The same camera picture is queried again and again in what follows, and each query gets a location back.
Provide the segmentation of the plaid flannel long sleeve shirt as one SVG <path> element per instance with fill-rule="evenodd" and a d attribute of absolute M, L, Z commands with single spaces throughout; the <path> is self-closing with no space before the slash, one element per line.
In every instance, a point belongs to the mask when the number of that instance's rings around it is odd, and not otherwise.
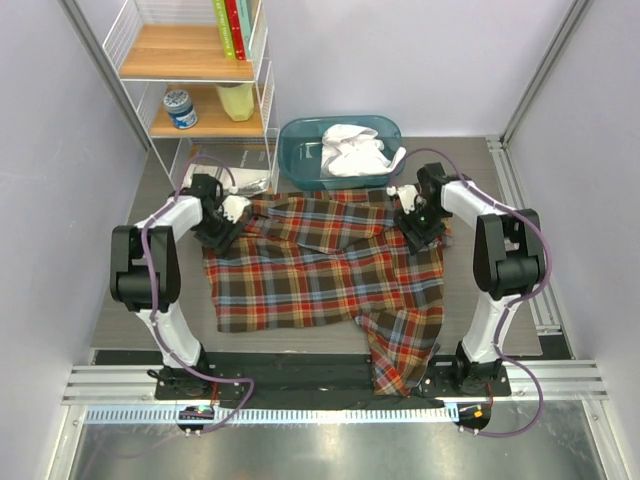
<path fill-rule="evenodd" d="M 382 188 L 260 195 L 224 254 L 203 252 L 218 328 L 243 333 L 354 322 L 374 390 L 408 396 L 444 321 L 440 235 L 417 253 Z"/>

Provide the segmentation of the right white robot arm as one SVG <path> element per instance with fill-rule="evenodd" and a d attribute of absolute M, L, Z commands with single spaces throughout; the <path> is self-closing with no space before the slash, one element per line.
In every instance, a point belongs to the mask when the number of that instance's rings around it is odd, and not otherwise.
<path fill-rule="evenodd" d="M 479 290 L 469 330 L 444 370 L 454 391 L 479 395 L 498 381 L 503 343 L 519 305 L 543 287 L 548 273 L 539 216 L 489 196 L 465 175 L 447 175 L 439 163 L 419 169 L 418 184 L 389 187 L 400 207 L 394 223 L 415 255 L 444 233 L 453 216 L 474 231 L 472 273 Z"/>

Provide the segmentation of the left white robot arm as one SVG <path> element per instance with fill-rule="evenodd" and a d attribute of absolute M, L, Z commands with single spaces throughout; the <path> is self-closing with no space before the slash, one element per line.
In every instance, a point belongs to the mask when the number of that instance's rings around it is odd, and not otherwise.
<path fill-rule="evenodd" d="M 161 351 L 162 367 L 147 372 L 156 381 L 156 399 L 200 399 L 214 389 L 206 350 L 179 304 L 177 242 L 191 232 L 222 256 L 251 215 L 251 201 L 234 187 L 225 190 L 216 178 L 195 173 L 146 219 L 112 230 L 110 294 L 144 322 Z"/>

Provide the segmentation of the white long sleeve shirt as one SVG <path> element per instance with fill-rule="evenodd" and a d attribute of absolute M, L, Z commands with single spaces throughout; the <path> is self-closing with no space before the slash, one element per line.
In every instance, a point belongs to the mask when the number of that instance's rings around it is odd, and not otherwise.
<path fill-rule="evenodd" d="M 392 173 L 405 158 L 400 146 L 385 154 L 386 144 L 372 128 L 335 124 L 322 136 L 321 175 L 324 177 L 364 177 Z"/>

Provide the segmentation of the grey white booklet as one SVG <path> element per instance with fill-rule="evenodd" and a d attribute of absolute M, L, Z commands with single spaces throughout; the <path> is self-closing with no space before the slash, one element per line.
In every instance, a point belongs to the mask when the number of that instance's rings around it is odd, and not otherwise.
<path fill-rule="evenodd" d="M 190 187 L 196 174 L 215 178 L 226 193 L 251 197 L 268 190 L 271 165 L 260 146 L 204 144 L 196 150 L 183 187 Z"/>

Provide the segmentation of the teal plastic basin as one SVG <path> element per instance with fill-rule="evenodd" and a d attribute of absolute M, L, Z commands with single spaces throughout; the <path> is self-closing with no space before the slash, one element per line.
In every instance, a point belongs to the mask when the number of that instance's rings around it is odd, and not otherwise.
<path fill-rule="evenodd" d="M 393 154 L 402 146 L 399 126 L 381 115 L 347 115 L 298 119 L 281 130 L 278 162 L 283 173 L 297 188 L 307 191 L 380 187 L 401 170 L 390 174 L 364 177 L 324 177 L 321 175 L 322 136 L 335 124 L 351 124 L 378 131 L 386 144 L 385 154 Z"/>

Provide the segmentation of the yellow plastic container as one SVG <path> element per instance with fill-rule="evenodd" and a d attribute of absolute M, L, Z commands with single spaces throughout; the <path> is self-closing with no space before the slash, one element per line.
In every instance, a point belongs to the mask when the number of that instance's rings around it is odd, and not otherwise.
<path fill-rule="evenodd" d="M 233 121 L 247 121 L 253 115 L 254 96 L 251 84 L 219 84 L 216 91 L 225 113 Z"/>

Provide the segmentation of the blue white jar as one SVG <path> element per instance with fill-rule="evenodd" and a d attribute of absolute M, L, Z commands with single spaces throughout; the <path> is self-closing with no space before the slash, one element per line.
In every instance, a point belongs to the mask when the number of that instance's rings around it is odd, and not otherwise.
<path fill-rule="evenodd" d="M 163 98 L 163 105 L 176 129 L 189 129 L 198 122 L 192 98 L 186 90 L 168 91 Z"/>

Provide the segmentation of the red book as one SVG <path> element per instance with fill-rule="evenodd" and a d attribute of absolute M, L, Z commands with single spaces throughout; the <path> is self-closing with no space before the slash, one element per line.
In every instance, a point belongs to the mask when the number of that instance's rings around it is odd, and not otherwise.
<path fill-rule="evenodd" d="M 229 26 L 231 29 L 235 57 L 239 61 L 245 61 L 246 51 L 244 47 L 244 41 L 243 41 L 243 36 L 241 31 L 241 23 L 240 23 L 237 3 L 235 0 L 226 0 L 225 6 L 227 11 Z"/>

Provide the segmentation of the teal book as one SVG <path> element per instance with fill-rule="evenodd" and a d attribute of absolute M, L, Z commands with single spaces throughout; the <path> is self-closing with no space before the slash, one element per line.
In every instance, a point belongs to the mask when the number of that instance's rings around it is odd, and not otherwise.
<path fill-rule="evenodd" d="M 248 53 L 253 27 L 253 1 L 236 0 L 236 8 L 238 12 L 245 53 Z"/>

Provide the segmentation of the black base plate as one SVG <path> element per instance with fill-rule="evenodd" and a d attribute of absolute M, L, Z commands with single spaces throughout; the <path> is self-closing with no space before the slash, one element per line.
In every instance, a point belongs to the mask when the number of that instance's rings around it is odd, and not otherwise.
<path fill-rule="evenodd" d="M 157 381 L 157 399 L 214 398 L 240 400 L 253 387 L 251 400 L 298 403 L 312 398 L 351 407 L 378 398 L 428 401 L 453 397 L 508 397 L 511 385 L 503 362 L 471 363 L 463 355 L 436 355 L 401 378 L 397 369 L 378 354 L 258 354 L 201 352 L 196 362 L 164 364 L 147 374 Z"/>

